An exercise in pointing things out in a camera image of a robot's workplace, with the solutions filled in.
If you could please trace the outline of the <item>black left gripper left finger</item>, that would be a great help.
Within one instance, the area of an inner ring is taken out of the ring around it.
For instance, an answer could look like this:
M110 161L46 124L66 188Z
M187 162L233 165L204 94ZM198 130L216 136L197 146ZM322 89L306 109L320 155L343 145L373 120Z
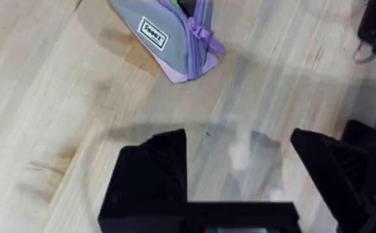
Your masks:
M98 215L102 232L180 232L187 203L184 129L124 146Z

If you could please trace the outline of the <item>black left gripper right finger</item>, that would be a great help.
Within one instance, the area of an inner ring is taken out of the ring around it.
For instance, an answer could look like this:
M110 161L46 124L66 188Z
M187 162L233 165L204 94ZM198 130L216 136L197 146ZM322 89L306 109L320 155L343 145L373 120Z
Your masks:
M291 144L337 222L337 232L376 232L376 148L296 128Z

